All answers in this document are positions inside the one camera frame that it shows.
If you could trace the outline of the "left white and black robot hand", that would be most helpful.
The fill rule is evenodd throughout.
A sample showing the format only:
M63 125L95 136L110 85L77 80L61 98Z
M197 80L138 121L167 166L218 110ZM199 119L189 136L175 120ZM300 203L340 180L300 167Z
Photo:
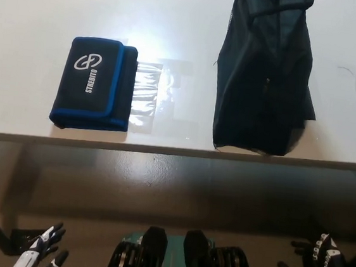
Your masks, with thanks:
M63 223L49 227L21 254L13 267L38 267L43 259L58 250L55 245L62 240L65 233ZM62 250L46 267L62 267L68 256L68 250Z

